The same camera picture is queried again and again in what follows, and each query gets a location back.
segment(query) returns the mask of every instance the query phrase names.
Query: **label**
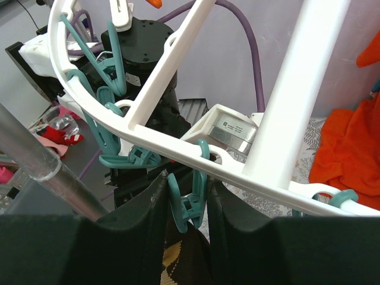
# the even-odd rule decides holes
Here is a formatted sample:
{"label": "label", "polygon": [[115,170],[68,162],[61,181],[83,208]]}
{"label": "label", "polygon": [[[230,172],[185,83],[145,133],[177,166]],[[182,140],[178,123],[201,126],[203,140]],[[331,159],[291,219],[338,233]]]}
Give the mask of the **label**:
{"label": "label", "polygon": [[214,126],[232,134],[242,140],[252,143],[256,134],[256,127],[236,117],[222,113],[216,119]]}
{"label": "label", "polygon": [[138,87],[141,87],[141,81],[140,81],[140,77],[139,76],[136,76],[136,75],[133,75],[133,74],[129,74],[128,72],[125,73],[125,81],[134,85],[134,86],[138,86]]}

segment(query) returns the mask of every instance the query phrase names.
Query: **orange cloth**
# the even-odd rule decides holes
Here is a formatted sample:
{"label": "orange cloth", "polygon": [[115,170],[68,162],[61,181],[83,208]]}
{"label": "orange cloth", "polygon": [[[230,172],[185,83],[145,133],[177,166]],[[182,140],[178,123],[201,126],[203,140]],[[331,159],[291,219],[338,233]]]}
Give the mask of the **orange cloth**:
{"label": "orange cloth", "polygon": [[369,46],[357,57],[358,67],[367,67],[380,61],[380,30],[373,38]]}
{"label": "orange cloth", "polygon": [[334,110],[321,131],[310,183],[354,189],[359,203],[380,210],[380,99],[356,111]]}
{"label": "orange cloth", "polygon": [[160,9],[162,7],[162,1],[161,0],[146,0],[150,5],[153,7]]}

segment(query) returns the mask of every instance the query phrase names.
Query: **white plastic drying rack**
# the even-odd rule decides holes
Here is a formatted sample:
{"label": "white plastic drying rack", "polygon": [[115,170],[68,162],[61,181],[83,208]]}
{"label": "white plastic drying rack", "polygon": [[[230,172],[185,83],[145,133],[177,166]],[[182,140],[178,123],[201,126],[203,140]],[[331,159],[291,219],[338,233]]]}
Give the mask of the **white plastic drying rack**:
{"label": "white plastic drying rack", "polygon": [[218,155],[222,163],[203,159],[199,146],[144,126],[215,2],[196,1],[180,28],[166,41],[163,56],[136,100],[116,103],[118,107],[130,106],[122,118],[92,97],[78,77],[67,80],[67,72],[77,67],[68,59],[66,28],[60,21],[60,15],[65,14],[71,20],[76,0],[55,0],[47,33],[57,78],[66,92],[96,122],[127,142],[306,214],[380,216],[380,211],[352,200],[337,208],[312,199],[317,193],[334,196],[340,192],[336,188],[291,181],[308,120],[350,0],[304,1],[267,110],[263,116],[254,114],[259,130],[245,164],[214,145],[210,145],[210,151]]}

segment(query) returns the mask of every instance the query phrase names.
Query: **white wall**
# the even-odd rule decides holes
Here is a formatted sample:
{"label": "white wall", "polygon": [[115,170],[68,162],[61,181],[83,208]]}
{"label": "white wall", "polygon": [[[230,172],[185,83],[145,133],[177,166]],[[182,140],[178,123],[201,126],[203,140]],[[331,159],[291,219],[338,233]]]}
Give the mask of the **white wall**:
{"label": "white wall", "polygon": [[[285,56],[303,0],[230,0],[248,17],[260,51],[265,100],[268,101]],[[110,19],[104,0],[80,0],[95,19]],[[134,0],[137,18],[157,19],[188,2],[163,1],[155,9]],[[356,56],[380,28],[379,0],[352,0],[313,112],[327,116],[332,109],[354,108],[380,74],[379,65],[358,69]],[[184,17],[169,25],[176,29]],[[104,31],[105,20],[95,22]],[[242,113],[256,110],[248,41],[230,12],[215,7],[179,68],[179,98],[206,97],[209,105],[221,103]]]}
{"label": "white wall", "polygon": [[[36,5],[35,0],[21,2],[39,27],[48,23],[48,8]],[[17,2],[6,4],[0,9],[0,103],[25,126],[37,119],[49,103],[34,90],[4,49],[15,42],[26,42],[35,36],[33,22]]]}
{"label": "white wall", "polygon": [[356,58],[380,29],[379,0],[351,0],[326,71],[314,115],[354,109],[380,78],[380,63],[358,68]]}

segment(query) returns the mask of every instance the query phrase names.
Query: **white bracket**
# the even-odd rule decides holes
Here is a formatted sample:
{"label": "white bracket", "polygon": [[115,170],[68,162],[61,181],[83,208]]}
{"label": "white bracket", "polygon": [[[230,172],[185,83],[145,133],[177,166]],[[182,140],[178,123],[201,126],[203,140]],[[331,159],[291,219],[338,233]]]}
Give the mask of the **white bracket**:
{"label": "white bracket", "polygon": [[109,4],[116,31],[128,31],[132,27],[134,4],[128,3],[128,0],[109,0]]}

